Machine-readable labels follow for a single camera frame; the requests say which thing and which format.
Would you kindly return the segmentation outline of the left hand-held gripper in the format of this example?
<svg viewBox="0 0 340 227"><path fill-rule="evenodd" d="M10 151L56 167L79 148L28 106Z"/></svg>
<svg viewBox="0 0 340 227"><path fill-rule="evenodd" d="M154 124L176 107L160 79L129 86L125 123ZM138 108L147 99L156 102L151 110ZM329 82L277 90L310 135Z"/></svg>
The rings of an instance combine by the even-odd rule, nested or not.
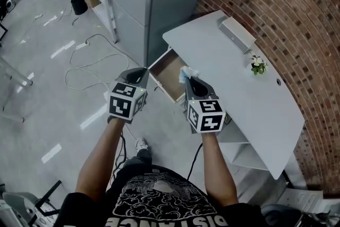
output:
<svg viewBox="0 0 340 227"><path fill-rule="evenodd" d="M147 99L148 69L132 68L123 71L109 85L107 94L108 114L126 122L143 109Z"/></svg>

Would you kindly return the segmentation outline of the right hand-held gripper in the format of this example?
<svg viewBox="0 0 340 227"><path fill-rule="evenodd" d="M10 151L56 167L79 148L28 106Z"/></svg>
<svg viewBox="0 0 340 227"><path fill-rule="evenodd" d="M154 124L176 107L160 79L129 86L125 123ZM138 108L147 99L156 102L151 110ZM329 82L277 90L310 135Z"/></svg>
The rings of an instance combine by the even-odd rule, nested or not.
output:
<svg viewBox="0 0 340 227"><path fill-rule="evenodd" d="M186 78L185 105L192 133L222 130L226 111L211 85L198 77Z"/></svg>

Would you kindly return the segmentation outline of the clear plastic bag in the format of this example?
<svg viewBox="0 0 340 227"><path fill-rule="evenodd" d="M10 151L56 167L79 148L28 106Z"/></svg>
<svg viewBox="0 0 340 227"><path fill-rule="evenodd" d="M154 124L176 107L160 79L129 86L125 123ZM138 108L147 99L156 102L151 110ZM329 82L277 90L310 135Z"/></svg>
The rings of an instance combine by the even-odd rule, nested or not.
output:
<svg viewBox="0 0 340 227"><path fill-rule="evenodd" d="M178 76L179 83L185 83L186 79L191 77L198 77L199 71L190 68L189 66L183 66L180 68L180 74Z"/></svg>

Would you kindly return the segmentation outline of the white wooden drawer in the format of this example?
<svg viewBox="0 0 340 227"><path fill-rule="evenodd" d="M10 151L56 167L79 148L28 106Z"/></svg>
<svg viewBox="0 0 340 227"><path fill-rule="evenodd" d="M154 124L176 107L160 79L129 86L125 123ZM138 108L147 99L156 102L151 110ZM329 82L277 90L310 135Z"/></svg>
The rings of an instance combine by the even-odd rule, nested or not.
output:
<svg viewBox="0 0 340 227"><path fill-rule="evenodd" d="M150 77L173 103L179 102L185 96L185 86L179 82L181 67L185 65L186 63L169 47L149 66Z"/></svg>

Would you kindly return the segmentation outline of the person's right forearm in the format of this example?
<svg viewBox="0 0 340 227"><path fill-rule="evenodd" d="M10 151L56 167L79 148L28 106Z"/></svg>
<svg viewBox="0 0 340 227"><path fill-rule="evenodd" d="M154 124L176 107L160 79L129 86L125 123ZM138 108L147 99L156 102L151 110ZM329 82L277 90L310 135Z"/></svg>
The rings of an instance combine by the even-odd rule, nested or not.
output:
<svg viewBox="0 0 340 227"><path fill-rule="evenodd" d="M236 185L214 133L203 133L203 164L207 195L222 207L239 202Z"/></svg>

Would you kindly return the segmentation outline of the person's left forearm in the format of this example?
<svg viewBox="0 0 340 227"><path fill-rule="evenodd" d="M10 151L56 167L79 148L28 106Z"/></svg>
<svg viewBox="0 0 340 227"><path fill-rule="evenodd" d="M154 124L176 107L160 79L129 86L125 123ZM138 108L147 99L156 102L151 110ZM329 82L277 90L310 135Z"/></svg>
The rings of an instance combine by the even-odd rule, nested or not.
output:
<svg viewBox="0 0 340 227"><path fill-rule="evenodd" d="M94 201L105 195L115 162L115 154L125 121L111 119L97 144L86 159L78 176L75 192L82 193Z"/></svg>

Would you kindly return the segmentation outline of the white curved desk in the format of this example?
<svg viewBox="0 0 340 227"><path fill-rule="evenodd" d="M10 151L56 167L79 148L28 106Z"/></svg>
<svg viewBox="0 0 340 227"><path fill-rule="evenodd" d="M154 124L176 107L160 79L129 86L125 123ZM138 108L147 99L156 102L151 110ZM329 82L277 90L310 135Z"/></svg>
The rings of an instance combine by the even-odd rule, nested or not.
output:
<svg viewBox="0 0 340 227"><path fill-rule="evenodd" d="M273 66L263 75L247 69L255 45L243 54L218 29L229 18L215 11L163 34L163 39L200 78L210 84L246 143L231 163L267 170L277 179L284 171L304 126L303 115Z"/></svg>

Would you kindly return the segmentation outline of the black trousers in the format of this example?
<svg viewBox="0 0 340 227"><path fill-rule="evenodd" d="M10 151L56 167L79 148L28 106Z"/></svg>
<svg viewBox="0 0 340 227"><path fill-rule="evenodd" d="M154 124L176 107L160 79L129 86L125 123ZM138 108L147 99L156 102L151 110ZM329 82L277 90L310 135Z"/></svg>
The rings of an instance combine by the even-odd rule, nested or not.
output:
<svg viewBox="0 0 340 227"><path fill-rule="evenodd" d="M121 163L121 169L114 175L114 180L128 180L141 174L147 165L152 164L152 153L149 149L140 149L131 159Z"/></svg>

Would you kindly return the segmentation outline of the small potted flower plant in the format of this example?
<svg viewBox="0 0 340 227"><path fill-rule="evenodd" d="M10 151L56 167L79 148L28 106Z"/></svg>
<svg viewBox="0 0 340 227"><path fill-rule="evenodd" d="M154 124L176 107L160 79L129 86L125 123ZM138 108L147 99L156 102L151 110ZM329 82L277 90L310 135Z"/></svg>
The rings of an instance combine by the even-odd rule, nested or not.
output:
<svg viewBox="0 0 340 227"><path fill-rule="evenodd" d="M260 56L251 53L250 63L248 65L248 70L253 75L263 75L267 71L268 63Z"/></svg>

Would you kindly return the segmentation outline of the beige speaker box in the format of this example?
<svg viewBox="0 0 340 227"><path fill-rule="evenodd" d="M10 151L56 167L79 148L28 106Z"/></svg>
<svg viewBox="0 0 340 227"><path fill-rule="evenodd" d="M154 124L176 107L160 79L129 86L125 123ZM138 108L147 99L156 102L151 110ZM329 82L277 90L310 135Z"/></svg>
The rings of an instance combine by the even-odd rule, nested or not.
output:
<svg viewBox="0 0 340 227"><path fill-rule="evenodd" d="M227 37L243 54L250 50L255 43L255 37L233 17L229 17L220 23L219 31Z"/></svg>

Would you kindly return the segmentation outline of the black printed t-shirt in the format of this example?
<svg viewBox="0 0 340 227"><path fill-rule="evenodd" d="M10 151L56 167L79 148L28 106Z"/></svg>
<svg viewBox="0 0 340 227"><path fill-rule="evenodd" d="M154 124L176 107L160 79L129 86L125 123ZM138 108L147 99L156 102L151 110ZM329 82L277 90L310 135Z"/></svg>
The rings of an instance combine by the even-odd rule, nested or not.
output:
<svg viewBox="0 0 340 227"><path fill-rule="evenodd" d="M54 227L268 227L259 206L220 207L165 167L122 168L98 202L82 193L65 198Z"/></svg>

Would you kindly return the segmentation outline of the black waste bin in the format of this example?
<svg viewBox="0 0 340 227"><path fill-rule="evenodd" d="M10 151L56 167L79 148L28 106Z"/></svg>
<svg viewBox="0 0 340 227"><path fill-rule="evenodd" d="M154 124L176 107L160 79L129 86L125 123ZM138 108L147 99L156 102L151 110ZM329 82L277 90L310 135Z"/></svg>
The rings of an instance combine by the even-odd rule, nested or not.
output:
<svg viewBox="0 0 340 227"><path fill-rule="evenodd" d="M88 9L85 0L71 0L71 5L75 15L82 15Z"/></svg>

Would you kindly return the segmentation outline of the black metal stand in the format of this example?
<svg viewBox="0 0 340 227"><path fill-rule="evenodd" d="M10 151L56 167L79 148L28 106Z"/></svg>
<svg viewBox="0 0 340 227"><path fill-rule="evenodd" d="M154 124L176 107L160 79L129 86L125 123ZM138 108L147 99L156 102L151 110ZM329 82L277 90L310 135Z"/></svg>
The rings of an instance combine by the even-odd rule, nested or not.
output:
<svg viewBox="0 0 340 227"><path fill-rule="evenodd" d="M42 198L40 198L36 204L35 204L35 208L44 216L44 217L48 217L48 216L53 216L53 215L57 215L60 212L60 209L54 209L52 211L43 211L42 210L42 205L46 202L49 202L49 198L52 195L52 193L62 184L61 180L58 180L44 195Z"/></svg>

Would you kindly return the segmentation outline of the white door panel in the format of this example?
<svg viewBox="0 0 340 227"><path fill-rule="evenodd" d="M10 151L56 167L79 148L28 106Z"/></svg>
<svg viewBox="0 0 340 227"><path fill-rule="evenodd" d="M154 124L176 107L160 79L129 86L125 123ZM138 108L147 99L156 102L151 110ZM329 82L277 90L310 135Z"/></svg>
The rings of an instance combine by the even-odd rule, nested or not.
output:
<svg viewBox="0 0 340 227"><path fill-rule="evenodd" d="M277 204L313 213L323 200L322 191L286 188Z"/></svg>

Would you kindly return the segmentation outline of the grey plastic chair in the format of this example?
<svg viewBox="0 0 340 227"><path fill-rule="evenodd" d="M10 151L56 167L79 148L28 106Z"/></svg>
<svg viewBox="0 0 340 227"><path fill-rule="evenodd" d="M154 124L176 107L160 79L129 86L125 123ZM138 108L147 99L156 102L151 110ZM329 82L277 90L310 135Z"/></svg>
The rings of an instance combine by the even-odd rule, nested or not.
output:
<svg viewBox="0 0 340 227"><path fill-rule="evenodd" d="M24 227L33 227L37 219L35 205L27 196L25 192L3 193L4 201L20 216Z"/></svg>

